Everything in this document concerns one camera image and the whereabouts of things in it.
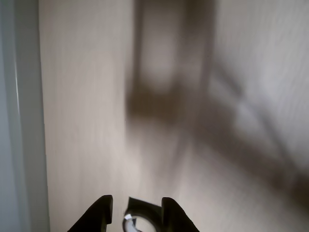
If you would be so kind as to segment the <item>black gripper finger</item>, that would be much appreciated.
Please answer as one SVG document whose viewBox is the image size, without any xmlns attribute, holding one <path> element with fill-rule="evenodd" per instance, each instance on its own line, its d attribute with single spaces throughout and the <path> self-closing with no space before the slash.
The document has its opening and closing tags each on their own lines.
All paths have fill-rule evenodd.
<svg viewBox="0 0 309 232">
<path fill-rule="evenodd" d="M 199 232 L 181 206 L 170 197 L 163 197 L 162 224 L 166 232 Z"/>
<path fill-rule="evenodd" d="M 106 232 L 112 223 L 112 195 L 103 195 L 96 200 L 68 232 Z"/>
</svg>

